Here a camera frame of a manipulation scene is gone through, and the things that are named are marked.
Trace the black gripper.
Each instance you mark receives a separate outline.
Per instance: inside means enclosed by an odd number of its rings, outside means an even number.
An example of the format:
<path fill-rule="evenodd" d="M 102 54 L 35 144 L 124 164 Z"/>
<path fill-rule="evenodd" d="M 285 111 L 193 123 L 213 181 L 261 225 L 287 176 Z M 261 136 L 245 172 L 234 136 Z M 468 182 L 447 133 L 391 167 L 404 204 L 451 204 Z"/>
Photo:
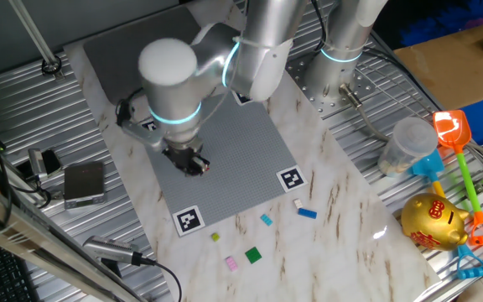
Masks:
<path fill-rule="evenodd" d="M 167 143 L 162 154 L 169 159 L 175 168 L 186 175 L 203 174 L 210 168 L 210 162 L 201 156 L 203 143 L 200 138 L 194 138 L 188 143 Z"/>

